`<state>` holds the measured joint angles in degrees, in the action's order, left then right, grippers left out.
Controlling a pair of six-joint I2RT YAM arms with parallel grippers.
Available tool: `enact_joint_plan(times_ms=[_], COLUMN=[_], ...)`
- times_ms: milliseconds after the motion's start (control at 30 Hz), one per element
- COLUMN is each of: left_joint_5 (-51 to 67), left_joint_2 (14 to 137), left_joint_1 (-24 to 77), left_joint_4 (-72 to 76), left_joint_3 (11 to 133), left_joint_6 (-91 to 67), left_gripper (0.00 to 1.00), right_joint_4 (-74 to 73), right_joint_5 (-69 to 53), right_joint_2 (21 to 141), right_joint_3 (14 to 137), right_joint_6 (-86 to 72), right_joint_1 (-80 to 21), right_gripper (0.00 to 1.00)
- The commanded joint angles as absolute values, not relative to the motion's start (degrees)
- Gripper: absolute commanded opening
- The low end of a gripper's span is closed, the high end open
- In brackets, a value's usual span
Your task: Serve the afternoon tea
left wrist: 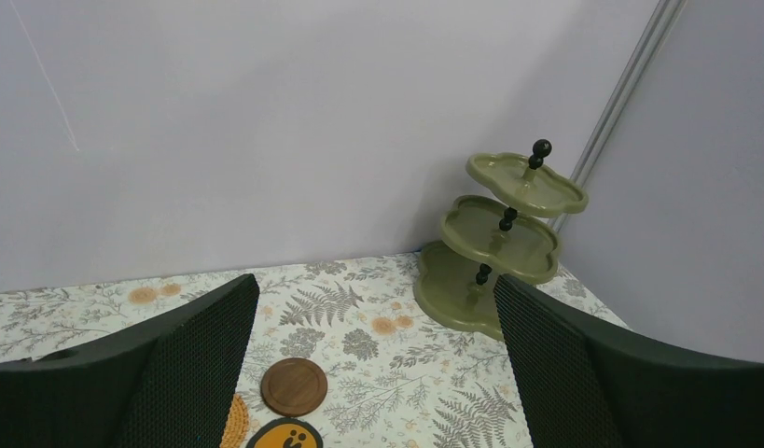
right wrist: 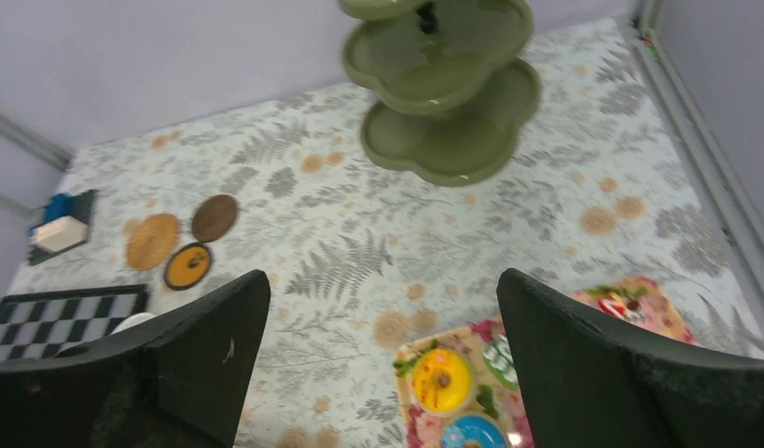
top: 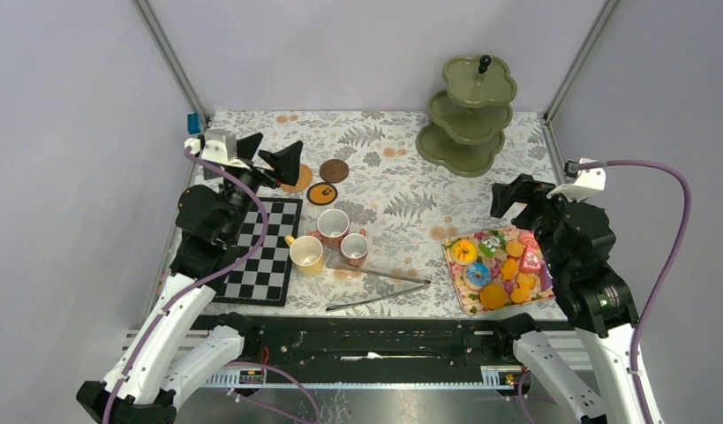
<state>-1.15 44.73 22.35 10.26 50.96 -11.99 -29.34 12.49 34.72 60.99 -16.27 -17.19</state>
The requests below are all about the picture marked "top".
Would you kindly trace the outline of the purple candy packet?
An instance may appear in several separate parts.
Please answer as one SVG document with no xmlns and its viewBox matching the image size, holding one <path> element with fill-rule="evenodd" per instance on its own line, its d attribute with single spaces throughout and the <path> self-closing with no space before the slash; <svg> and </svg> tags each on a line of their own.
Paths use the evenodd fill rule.
<svg viewBox="0 0 723 424">
<path fill-rule="evenodd" d="M 550 270 L 545 263 L 541 267 L 539 279 L 541 291 L 545 292 L 553 287 L 553 279 L 550 274 Z"/>
</svg>

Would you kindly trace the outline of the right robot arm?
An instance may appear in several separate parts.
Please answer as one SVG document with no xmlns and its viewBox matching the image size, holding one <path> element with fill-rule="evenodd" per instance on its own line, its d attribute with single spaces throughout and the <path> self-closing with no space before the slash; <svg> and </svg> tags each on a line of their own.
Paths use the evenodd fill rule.
<svg viewBox="0 0 723 424">
<path fill-rule="evenodd" d="M 500 321 L 494 355 L 527 367 L 578 423 L 661 423 L 641 353 L 632 347 L 641 324 L 631 290 L 607 263 L 615 243 L 608 217 L 602 208 L 553 190 L 521 174 L 493 185 L 490 214 L 502 217 L 514 204 L 524 205 L 512 223 L 537 240 L 554 299 L 582 342 L 600 391 L 575 373 L 529 314 Z"/>
</svg>

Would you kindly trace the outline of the pink strawberry cake slice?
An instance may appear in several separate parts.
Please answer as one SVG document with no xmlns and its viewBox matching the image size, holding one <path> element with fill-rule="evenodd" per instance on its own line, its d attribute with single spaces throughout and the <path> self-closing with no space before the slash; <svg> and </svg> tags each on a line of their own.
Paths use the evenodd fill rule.
<svg viewBox="0 0 723 424">
<path fill-rule="evenodd" d="M 541 252 L 538 248 L 527 246 L 519 264 L 519 272 L 523 274 L 538 274 L 543 267 Z"/>
</svg>

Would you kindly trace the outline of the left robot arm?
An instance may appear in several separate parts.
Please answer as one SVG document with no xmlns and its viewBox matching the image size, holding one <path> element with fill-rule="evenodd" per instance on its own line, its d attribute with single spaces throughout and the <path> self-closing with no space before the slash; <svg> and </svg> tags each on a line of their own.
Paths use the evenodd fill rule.
<svg viewBox="0 0 723 424">
<path fill-rule="evenodd" d="M 230 313 L 217 319 L 203 342 L 177 357 L 191 326 L 231 274 L 266 248 L 266 227 L 245 246 L 238 244 L 251 212 L 263 226 L 268 223 L 259 189 L 299 180 L 303 142 L 270 152 L 261 148 L 262 140 L 258 132 L 244 138 L 204 132 L 185 141 L 185 157 L 222 182 L 217 189 L 193 185 L 181 192 L 175 220 L 181 240 L 147 317 L 111 370 L 83 382 L 77 392 L 77 402 L 93 421 L 171 423 L 220 368 L 260 354 L 258 325 Z"/>
</svg>

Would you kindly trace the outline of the metal tongs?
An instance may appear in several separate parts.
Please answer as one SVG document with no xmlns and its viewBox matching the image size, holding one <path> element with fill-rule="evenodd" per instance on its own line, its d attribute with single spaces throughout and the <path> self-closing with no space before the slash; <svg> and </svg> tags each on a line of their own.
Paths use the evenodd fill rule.
<svg viewBox="0 0 723 424">
<path fill-rule="evenodd" d="M 343 265 L 340 268 L 333 268 L 333 270 L 356 271 L 356 272 L 359 272 L 362 274 L 379 276 L 379 277 L 384 277 L 384 278 L 388 278 L 388 279 L 392 279 L 392 280 L 399 280 L 402 282 L 412 283 L 412 284 L 415 284 L 416 287 L 407 288 L 407 289 L 404 289 L 401 291 L 395 291 L 395 292 L 389 293 L 384 296 L 379 296 L 377 298 L 365 299 L 365 300 L 360 300 L 360 301 L 355 301 L 355 302 L 345 303 L 345 304 L 330 305 L 325 308 L 326 312 L 341 311 L 344 309 L 363 306 L 363 305 L 371 304 L 371 303 L 374 303 L 377 301 L 382 301 L 385 299 L 392 299 L 392 298 L 395 298 L 398 296 L 402 296 L 404 294 L 410 294 L 413 292 L 424 290 L 425 288 L 427 288 L 429 285 L 432 284 L 432 281 L 428 280 L 428 279 L 421 279 L 421 278 L 415 278 L 415 277 L 410 277 L 410 276 L 398 276 L 398 275 L 394 275 L 391 273 L 380 272 L 380 271 L 373 270 L 373 269 L 352 267 L 350 265 Z"/>
</svg>

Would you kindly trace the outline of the pink swiss roll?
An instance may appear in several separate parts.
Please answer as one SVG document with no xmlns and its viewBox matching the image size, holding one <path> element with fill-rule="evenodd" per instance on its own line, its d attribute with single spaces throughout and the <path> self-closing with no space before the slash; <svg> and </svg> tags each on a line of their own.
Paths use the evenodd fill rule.
<svg viewBox="0 0 723 424">
<path fill-rule="evenodd" d="M 538 248 L 538 242 L 530 231 L 519 231 L 517 241 L 529 248 Z"/>
</svg>

